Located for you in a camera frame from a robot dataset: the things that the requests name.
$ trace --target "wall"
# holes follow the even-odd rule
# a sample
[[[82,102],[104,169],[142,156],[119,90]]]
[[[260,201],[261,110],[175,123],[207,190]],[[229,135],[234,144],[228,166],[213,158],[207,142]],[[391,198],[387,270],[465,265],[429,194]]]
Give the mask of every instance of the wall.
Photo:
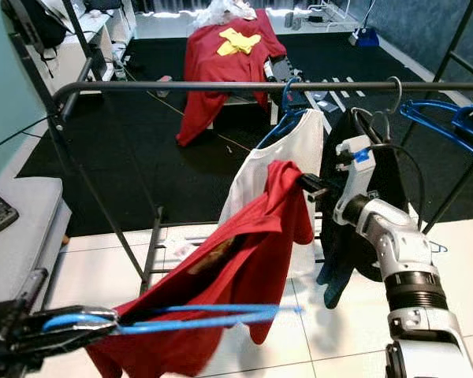
[[[0,10],[0,142],[17,130],[44,117],[45,110],[11,45]],[[19,135],[0,146],[0,172],[24,141]]]
[[[361,20],[370,0],[352,0],[351,14]],[[447,51],[468,0],[377,0],[368,24],[398,49],[436,72]],[[457,52],[473,64],[473,15]],[[450,62],[445,80],[473,81],[473,76]]]

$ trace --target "plastic bag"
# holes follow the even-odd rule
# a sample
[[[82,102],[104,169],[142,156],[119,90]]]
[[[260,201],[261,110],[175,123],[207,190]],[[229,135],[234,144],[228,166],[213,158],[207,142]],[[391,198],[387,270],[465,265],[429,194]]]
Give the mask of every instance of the plastic bag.
[[[207,25],[228,24],[234,18],[255,20],[257,18],[253,8],[248,2],[241,0],[212,0],[210,5],[203,9],[193,22],[195,28]]]

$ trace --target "white shirt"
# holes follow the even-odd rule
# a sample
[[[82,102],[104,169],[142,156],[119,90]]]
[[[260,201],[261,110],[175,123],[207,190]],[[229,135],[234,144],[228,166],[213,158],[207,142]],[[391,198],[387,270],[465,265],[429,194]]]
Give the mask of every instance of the white shirt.
[[[322,140],[322,113],[309,109],[301,117],[298,125],[284,138],[261,150],[252,150],[231,184],[228,198],[219,217],[219,225],[264,192],[268,164],[272,161],[294,161],[303,173],[318,175],[321,169]],[[315,204],[307,202],[307,208],[314,229]],[[313,241],[307,246],[293,244],[289,276],[301,276],[312,272],[314,263]]]

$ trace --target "red shirt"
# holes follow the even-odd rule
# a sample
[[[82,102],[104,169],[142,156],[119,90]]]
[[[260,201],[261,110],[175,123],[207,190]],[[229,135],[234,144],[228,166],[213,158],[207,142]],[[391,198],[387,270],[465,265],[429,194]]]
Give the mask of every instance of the red shirt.
[[[308,244],[313,233],[292,161],[268,167],[264,193],[224,223],[193,254],[138,299],[117,308],[121,322],[194,320],[214,313],[186,311],[150,317],[147,311],[173,305],[278,304],[284,291],[292,242]],[[271,322],[250,324],[262,343]],[[222,328],[149,335],[111,336],[87,348],[104,377],[159,377],[164,372],[198,374],[214,353]]]
[[[263,65],[271,57],[286,54],[285,47],[278,42],[264,9],[256,10],[257,19],[247,21],[237,18],[224,25],[211,25],[196,30],[188,39],[184,61],[184,79],[187,81],[265,81]],[[239,52],[225,55],[217,54],[218,48],[226,41],[219,36],[227,28],[246,37],[261,35],[261,41],[252,47],[246,55]],[[258,103],[267,107],[264,92],[255,92]],[[188,103],[182,118],[181,132],[177,141],[181,146],[189,144],[199,133],[205,130],[223,107],[227,93],[188,92]]]

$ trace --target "black carpet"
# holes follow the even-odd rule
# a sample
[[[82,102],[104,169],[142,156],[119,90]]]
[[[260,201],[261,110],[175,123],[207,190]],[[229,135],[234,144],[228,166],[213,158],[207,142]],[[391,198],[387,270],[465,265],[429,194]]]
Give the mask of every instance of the black carpet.
[[[333,77],[345,81],[347,76],[355,81],[385,80],[392,75],[403,81],[419,80],[380,48],[350,46],[347,35],[282,35],[279,39],[291,62],[312,81],[332,81]],[[186,39],[132,41],[127,51],[131,55],[129,69],[138,80],[156,80],[163,75],[182,80],[185,45]],[[393,102],[388,94],[365,92],[363,98],[349,94],[349,98],[343,98],[338,93],[347,107],[374,111]],[[408,98],[421,98],[421,94],[406,94],[404,99]],[[442,94],[437,98],[447,101]],[[185,94],[171,92],[166,101],[183,110]],[[341,112],[326,115],[335,125]],[[165,207],[164,221],[168,223],[216,221],[233,177],[248,153],[219,135],[251,149],[269,127],[267,115],[258,106],[227,106],[216,119],[214,132],[205,131],[190,146],[182,148],[174,139],[181,115],[148,94],[109,94],[105,101],[98,96],[81,96],[65,134],[124,230],[149,228],[152,219],[117,122],[123,125],[153,199]],[[409,121],[394,115],[391,125],[394,140],[399,142]],[[471,159],[459,147],[425,128],[419,128],[412,136],[409,150],[426,177],[429,219]],[[407,192],[416,206],[415,176],[406,161],[402,165]],[[63,179],[63,196],[73,211],[69,235],[111,232],[81,179],[63,172],[50,140],[40,141],[19,176]],[[443,220],[472,217],[473,177]]]

